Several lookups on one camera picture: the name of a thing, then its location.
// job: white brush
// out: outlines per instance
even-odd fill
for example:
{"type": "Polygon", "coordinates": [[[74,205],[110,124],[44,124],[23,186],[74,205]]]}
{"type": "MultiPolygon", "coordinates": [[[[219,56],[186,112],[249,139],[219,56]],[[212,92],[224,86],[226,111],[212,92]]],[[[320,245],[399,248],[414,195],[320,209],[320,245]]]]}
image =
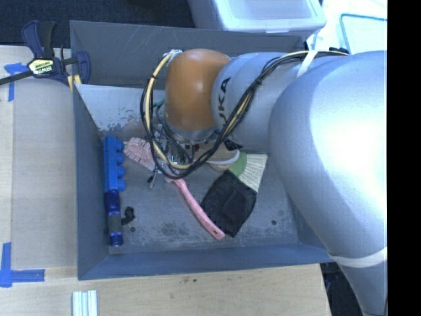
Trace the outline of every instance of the white brush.
{"type": "Polygon", "coordinates": [[[237,161],[228,170],[257,193],[267,160],[268,155],[265,153],[241,152],[237,161]]]}

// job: blue tape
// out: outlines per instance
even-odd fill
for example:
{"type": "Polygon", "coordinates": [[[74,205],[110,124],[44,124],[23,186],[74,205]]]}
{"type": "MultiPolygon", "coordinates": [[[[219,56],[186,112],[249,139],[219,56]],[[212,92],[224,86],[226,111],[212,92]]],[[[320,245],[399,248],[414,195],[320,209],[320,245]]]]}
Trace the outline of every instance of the blue tape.
{"type": "MultiPolygon", "coordinates": [[[[15,75],[16,73],[19,72],[26,72],[28,71],[28,67],[23,65],[22,63],[13,63],[11,65],[5,65],[5,69],[6,71],[11,75],[15,75]]],[[[9,102],[14,100],[14,82],[11,82],[9,84],[9,98],[8,98],[9,102]]]]}
{"type": "Polygon", "coordinates": [[[0,287],[10,288],[13,283],[43,282],[45,269],[13,271],[11,269],[12,243],[3,244],[0,268],[0,287]]]}

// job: yellow cable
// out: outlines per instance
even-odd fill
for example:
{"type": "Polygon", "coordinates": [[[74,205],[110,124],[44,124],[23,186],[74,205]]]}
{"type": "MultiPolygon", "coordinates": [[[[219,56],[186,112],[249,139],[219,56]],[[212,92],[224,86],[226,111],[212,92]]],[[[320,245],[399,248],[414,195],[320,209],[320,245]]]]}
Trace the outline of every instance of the yellow cable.
{"type": "MultiPolygon", "coordinates": [[[[285,54],[284,56],[281,57],[281,59],[284,58],[288,58],[291,56],[296,56],[296,55],[300,55],[300,54],[307,54],[309,51],[305,50],[305,51],[296,51],[294,53],[288,53],[285,54]]],[[[331,51],[332,53],[337,53],[340,55],[348,55],[346,53],[343,53],[341,51],[331,51]]],[[[146,126],[148,131],[152,132],[153,128],[151,126],[151,119],[149,117],[150,114],[150,101],[151,101],[151,94],[152,94],[152,88],[153,88],[153,84],[155,83],[155,80],[158,76],[158,73],[161,71],[162,67],[168,62],[168,60],[170,60],[171,56],[173,55],[174,51],[169,52],[168,54],[165,55],[165,57],[160,61],[160,63],[158,64],[158,66],[155,68],[155,70],[153,71],[153,75],[151,77],[151,79],[149,80],[149,83],[147,85],[147,89],[146,89],[146,94],[145,94],[145,122],[146,122],[146,126]]],[[[232,118],[231,122],[228,123],[227,126],[227,131],[229,132],[233,126],[234,123],[237,119],[237,116],[239,116],[239,114],[241,114],[241,112],[244,110],[244,108],[246,106],[248,106],[248,104],[251,101],[251,94],[247,95],[247,97],[244,99],[244,102],[240,105],[240,108],[237,110],[237,113],[235,114],[235,116],[232,118]]],[[[168,157],[165,155],[164,152],[162,152],[161,148],[159,147],[159,145],[152,141],[153,143],[153,147],[155,149],[155,151],[157,152],[158,156],[161,157],[167,164],[171,165],[173,168],[178,169],[178,170],[186,170],[188,169],[192,164],[175,164],[173,163],[171,160],[168,159],[168,157]]]]}

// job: small black object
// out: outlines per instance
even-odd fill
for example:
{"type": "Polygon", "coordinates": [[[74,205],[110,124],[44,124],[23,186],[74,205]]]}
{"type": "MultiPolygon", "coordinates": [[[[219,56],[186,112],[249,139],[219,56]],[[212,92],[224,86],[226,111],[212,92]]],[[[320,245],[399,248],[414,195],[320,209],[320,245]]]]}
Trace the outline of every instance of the small black object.
{"type": "Polygon", "coordinates": [[[256,204],[257,193],[225,171],[201,202],[203,211],[224,233],[236,236],[256,204]]]}
{"type": "Polygon", "coordinates": [[[125,224],[128,224],[136,218],[134,215],[134,208],[127,206],[127,208],[124,210],[124,218],[121,219],[121,225],[124,226],[125,224]]]}
{"type": "Polygon", "coordinates": [[[225,145],[225,147],[226,147],[226,149],[228,150],[228,151],[233,151],[233,150],[237,150],[237,149],[241,149],[243,146],[242,145],[239,145],[239,144],[237,144],[237,143],[234,143],[233,141],[231,141],[231,140],[226,140],[225,142],[224,142],[224,145],[225,145]]]}

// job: black cloth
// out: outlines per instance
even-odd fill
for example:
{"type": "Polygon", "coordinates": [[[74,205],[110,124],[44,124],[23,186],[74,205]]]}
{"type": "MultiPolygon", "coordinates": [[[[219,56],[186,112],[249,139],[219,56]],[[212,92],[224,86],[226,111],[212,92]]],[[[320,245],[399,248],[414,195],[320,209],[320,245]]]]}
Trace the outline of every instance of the black cloth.
{"type": "Polygon", "coordinates": [[[209,188],[202,209],[224,233],[236,236],[256,204],[256,191],[225,171],[209,188]]]}

